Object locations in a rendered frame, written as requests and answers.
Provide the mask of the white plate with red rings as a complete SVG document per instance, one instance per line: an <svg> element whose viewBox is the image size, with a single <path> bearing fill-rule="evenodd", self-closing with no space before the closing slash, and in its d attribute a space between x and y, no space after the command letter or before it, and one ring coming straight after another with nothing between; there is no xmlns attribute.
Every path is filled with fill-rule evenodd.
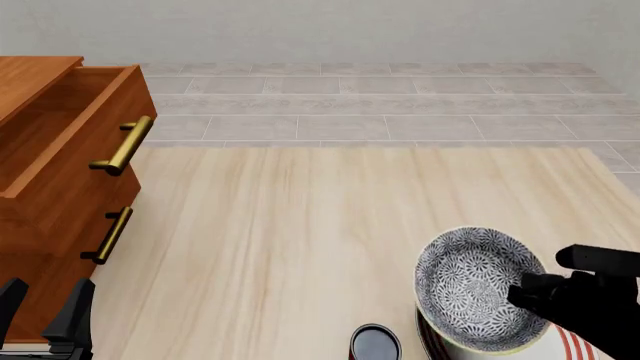
<svg viewBox="0 0 640 360"><path fill-rule="evenodd" d="M525 350L493 356L473 353L445 341L431 329L419 310L415 311L415 320L428 360L599 360L591 344L558 326L550 326L542 338Z"/></svg>

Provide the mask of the wooden drawer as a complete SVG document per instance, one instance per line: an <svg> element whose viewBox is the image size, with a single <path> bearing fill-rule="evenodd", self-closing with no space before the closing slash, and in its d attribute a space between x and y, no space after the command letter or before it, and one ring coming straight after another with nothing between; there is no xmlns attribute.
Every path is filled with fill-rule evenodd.
<svg viewBox="0 0 640 360"><path fill-rule="evenodd" d="M43 343L41 332L58 314L77 281L90 278L96 265L79 254L0 254L0 287L11 278L29 285L6 335L10 344Z"/></svg>
<svg viewBox="0 0 640 360"><path fill-rule="evenodd" d="M110 159L128 131L157 116L138 65L77 67L0 120L0 194L20 191L43 168Z"/></svg>
<svg viewBox="0 0 640 360"><path fill-rule="evenodd" d="M130 205L139 191L130 166L120 176L45 167L20 191L0 194L0 254L65 254L106 212Z"/></svg>

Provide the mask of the wooden cabinet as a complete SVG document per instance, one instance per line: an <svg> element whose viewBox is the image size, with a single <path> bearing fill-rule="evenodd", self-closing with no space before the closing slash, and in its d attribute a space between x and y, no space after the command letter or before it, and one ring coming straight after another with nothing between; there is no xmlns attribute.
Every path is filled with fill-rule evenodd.
<svg viewBox="0 0 640 360"><path fill-rule="evenodd" d="M0 120L15 113L48 84L77 67L99 66L84 65L79 56L0 56ZM86 231L65 254L42 255L68 257L71 254L80 255L84 251L96 251L112 224L112 220L106 219L105 214L100 224Z"/></svg>

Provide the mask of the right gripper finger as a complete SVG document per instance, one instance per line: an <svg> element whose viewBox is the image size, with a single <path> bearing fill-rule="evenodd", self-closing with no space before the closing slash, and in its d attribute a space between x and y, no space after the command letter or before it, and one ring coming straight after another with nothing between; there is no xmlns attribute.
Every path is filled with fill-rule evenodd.
<svg viewBox="0 0 640 360"><path fill-rule="evenodd" d="M570 278L561 275L525 273L520 285L511 285L507 300L544 319L560 319L568 314L574 302Z"/></svg>
<svg viewBox="0 0 640 360"><path fill-rule="evenodd" d="M570 245L558 251L555 259L566 269L640 278L640 253L633 251Z"/></svg>

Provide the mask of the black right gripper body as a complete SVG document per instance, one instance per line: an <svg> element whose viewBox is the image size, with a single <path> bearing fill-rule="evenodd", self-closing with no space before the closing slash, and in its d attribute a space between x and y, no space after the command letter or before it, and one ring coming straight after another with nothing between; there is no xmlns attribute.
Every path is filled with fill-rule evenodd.
<svg viewBox="0 0 640 360"><path fill-rule="evenodd" d="M637 279L576 271L571 280L576 282L582 317L572 332L613 359L640 359Z"/></svg>

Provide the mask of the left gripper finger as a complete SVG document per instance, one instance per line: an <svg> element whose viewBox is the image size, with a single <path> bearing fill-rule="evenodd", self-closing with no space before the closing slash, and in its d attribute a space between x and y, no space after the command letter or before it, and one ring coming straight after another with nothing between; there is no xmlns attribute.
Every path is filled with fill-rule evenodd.
<svg viewBox="0 0 640 360"><path fill-rule="evenodd" d="M54 320L41 333L50 347L93 347L91 310L95 284L81 278Z"/></svg>
<svg viewBox="0 0 640 360"><path fill-rule="evenodd" d="M11 278L0 288L0 340L6 338L13 317L23 302L29 285L20 278Z"/></svg>

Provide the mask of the black white patterned bowl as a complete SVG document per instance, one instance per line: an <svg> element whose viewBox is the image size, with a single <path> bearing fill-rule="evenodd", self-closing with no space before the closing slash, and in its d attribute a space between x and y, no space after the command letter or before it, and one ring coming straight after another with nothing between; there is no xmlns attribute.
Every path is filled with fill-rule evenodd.
<svg viewBox="0 0 640 360"><path fill-rule="evenodd" d="M512 305L510 287L526 273L545 274L524 244L486 227L457 227L436 236L420 252L413 271L416 307L450 344L473 353L502 356L529 347L547 320Z"/></svg>

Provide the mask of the dark round tin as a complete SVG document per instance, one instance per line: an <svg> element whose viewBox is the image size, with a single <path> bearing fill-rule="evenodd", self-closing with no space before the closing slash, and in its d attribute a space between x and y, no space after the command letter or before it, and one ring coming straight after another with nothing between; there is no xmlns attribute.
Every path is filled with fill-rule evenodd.
<svg viewBox="0 0 640 360"><path fill-rule="evenodd" d="M359 326L349 342L349 360L401 360L397 336L386 326L369 323Z"/></svg>

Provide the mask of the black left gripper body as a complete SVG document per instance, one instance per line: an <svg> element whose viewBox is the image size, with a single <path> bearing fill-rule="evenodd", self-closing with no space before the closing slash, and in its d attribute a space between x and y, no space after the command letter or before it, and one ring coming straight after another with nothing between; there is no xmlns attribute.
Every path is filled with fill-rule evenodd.
<svg viewBox="0 0 640 360"><path fill-rule="evenodd" d="M93 341L62 339L0 346L0 360L92 360Z"/></svg>

